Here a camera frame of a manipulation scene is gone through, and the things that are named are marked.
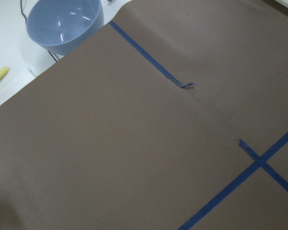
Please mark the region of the blue plastic bowl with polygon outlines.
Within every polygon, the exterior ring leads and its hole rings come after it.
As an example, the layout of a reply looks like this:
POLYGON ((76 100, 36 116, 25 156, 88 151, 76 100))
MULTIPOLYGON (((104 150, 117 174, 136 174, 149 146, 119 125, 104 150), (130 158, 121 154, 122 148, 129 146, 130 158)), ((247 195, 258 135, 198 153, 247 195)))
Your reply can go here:
POLYGON ((65 56, 103 25, 99 0, 39 0, 27 17, 26 31, 39 46, 65 56))

